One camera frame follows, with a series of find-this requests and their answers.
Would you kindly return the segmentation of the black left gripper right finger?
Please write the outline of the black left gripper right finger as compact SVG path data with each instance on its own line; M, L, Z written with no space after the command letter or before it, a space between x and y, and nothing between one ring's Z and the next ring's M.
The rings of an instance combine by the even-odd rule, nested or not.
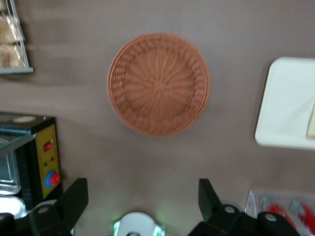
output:
M203 220L190 236L298 236L297 230L280 214L261 212L257 218L231 204L222 204L210 181L199 180L198 205Z

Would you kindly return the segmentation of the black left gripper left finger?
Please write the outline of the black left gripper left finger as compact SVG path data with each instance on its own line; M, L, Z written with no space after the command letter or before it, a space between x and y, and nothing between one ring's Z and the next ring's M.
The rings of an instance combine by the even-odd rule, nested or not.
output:
M11 213L0 214L2 236L69 236L89 202L88 182L78 178L50 205L34 208L27 216L14 219Z

